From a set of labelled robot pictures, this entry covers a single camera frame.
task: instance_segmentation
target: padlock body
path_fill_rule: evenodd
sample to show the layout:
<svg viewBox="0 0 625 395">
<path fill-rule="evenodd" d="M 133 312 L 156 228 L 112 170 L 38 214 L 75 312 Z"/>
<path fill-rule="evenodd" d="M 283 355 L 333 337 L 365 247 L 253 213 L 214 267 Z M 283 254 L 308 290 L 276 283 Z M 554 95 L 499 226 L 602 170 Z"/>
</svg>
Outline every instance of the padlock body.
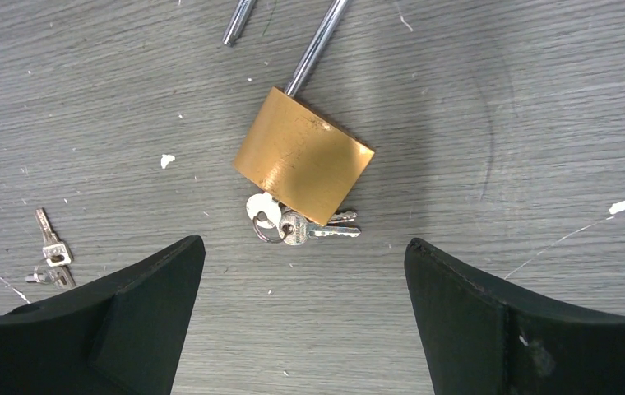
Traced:
<svg viewBox="0 0 625 395">
<path fill-rule="evenodd" d="M 233 166 L 276 200 L 325 225 L 373 154 L 273 87 Z"/>
</svg>

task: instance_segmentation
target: silver key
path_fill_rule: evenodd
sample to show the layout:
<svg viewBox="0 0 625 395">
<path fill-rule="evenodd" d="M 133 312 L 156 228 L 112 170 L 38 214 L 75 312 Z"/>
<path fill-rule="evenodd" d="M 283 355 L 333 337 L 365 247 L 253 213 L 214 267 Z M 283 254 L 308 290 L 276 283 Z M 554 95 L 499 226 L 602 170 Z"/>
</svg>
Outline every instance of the silver key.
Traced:
<svg viewBox="0 0 625 395">
<path fill-rule="evenodd" d="M 257 193 L 252 195 L 245 207 L 248 212 L 249 219 L 254 221 L 254 217 L 260 212 L 266 215 L 268 221 L 260 221 L 257 219 L 257 226 L 263 229 L 273 229 L 281 222 L 281 214 L 283 209 L 276 199 L 269 193 Z"/>
<path fill-rule="evenodd" d="M 37 266 L 34 273 L 27 276 L 25 280 L 39 284 L 53 284 L 59 290 L 70 290 L 75 287 L 75 280 L 66 266 L 49 267 L 45 270 Z"/>
<path fill-rule="evenodd" d="M 351 222 L 356 218 L 356 213 L 347 211 L 335 215 L 330 219 L 327 226 L 314 224 L 296 211 L 287 211 L 279 222 L 279 236 L 284 238 L 284 243 L 288 245 L 301 245 L 309 239 L 326 237 L 331 235 L 359 237 L 361 229 L 353 226 L 330 226 Z"/>
<path fill-rule="evenodd" d="M 35 211 L 36 221 L 39 222 L 41 234 L 44 237 L 44 247 L 41 249 L 50 267 L 69 265 L 72 262 L 71 250 L 68 244 L 58 238 L 51 228 L 49 219 L 43 208 Z"/>
</svg>

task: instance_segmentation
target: gray wooden surface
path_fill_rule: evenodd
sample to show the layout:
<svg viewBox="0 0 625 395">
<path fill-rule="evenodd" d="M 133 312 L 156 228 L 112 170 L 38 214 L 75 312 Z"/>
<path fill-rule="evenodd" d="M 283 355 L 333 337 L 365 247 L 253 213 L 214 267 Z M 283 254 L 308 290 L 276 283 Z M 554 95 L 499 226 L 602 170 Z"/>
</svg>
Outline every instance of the gray wooden surface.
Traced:
<svg viewBox="0 0 625 395">
<path fill-rule="evenodd" d="M 254 236 L 230 161 L 329 2 L 260 0 L 228 49 L 234 0 L 0 1 L 0 275 L 54 295 L 23 282 L 36 207 L 80 284 L 201 235 L 175 393 L 432 393 L 413 236 L 502 277 L 533 259 L 509 280 L 625 314 L 625 212 L 605 221 L 625 200 L 625 2 L 353 2 L 300 97 L 377 151 L 347 201 L 363 235 Z M 0 314 L 21 303 L 0 281 Z"/>
</svg>

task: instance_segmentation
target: metal rod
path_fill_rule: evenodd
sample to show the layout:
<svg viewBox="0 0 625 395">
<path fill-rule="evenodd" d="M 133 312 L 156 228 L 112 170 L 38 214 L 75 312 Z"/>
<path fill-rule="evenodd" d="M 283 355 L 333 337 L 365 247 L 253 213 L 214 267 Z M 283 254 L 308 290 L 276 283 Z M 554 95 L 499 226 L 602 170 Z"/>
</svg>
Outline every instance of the metal rod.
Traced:
<svg viewBox="0 0 625 395">
<path fill-rule="evenodd" d="M 252 12 L 254 8 L 255 1 L 256 0 L 238 1 L 238 7 L 235 8 L 235 13 L 230 17 L 230 23 L 223 34 L 223 44 L 232 47 L 235 41 L 240 38 L 245 24 L 247 23 L 247 19 L 249 18 L 249 13 Z"/>
<path fill-rule="evenodd" d="M 305 50 L 303 57 L 298 62 L 298 66 L 295 68 L 293 79 L 286 86 L 285 94 L 291 97 L 295 96 L 305 81 L 310 77 L 310 73 L 313 71 L 317 60 L 322 54 L 322 50 L 325 48 L 327 41 L 330 40 L 332 32 L 339 24 L 342 14 L 346 9 L 346 5 L 349 0 L 334 0 L 330 9 L 327 10 L 327 14 L 320 23 L 320 27 L 317 28 L 317 32 L 312 38 L 308 49 Z"/>
</svg>

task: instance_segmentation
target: black plastic piece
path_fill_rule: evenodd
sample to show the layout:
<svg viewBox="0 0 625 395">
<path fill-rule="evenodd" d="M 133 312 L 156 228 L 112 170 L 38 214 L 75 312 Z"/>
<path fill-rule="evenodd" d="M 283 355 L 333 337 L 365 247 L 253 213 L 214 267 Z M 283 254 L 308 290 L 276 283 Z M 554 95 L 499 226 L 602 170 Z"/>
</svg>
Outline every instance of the black plastic piece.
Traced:
<svg viewBox="0 0 625 395">
<path fill-rule="evenodd" d="M 190 236 L 0 316 L 0 394 L 169 394 L 204 257 Z"/>
<path fill-rule="evenodd" d="M 437 395 L 625 394 L 625 317 L 531 292 L 413 239 L 407 286 Z"/>
</svg>

